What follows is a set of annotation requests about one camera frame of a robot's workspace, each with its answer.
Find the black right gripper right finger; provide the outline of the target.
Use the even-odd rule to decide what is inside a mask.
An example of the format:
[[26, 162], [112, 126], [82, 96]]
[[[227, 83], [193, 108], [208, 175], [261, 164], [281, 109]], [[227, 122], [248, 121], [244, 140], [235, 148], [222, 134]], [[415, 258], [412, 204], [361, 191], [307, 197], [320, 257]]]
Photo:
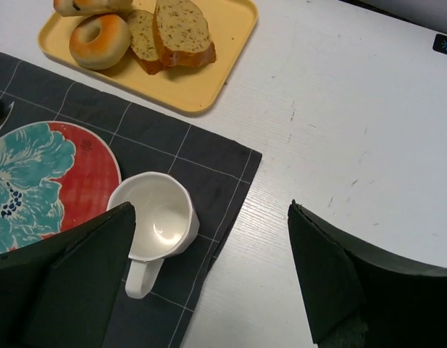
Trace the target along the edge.
[[447, 347], [447, 268], [381, 249], [297, 203], [288, 230], [318, 347]]

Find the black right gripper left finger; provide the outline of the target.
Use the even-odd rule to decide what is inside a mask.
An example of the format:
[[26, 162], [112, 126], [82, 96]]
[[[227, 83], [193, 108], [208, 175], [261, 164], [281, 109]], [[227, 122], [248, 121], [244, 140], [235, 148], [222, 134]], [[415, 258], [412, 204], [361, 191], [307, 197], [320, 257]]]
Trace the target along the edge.
[[124, 202], [0, 254], [0, 347], [101, 347], [134, 232]]

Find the round striped bread roll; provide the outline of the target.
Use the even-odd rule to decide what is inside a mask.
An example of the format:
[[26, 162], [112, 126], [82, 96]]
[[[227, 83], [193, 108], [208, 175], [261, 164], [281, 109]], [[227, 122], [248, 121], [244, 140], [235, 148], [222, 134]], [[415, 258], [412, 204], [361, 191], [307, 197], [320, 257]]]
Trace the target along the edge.
[[54, 10], [63, 17], [125, 11], [132, 4], [133, 0], [53, 0]]

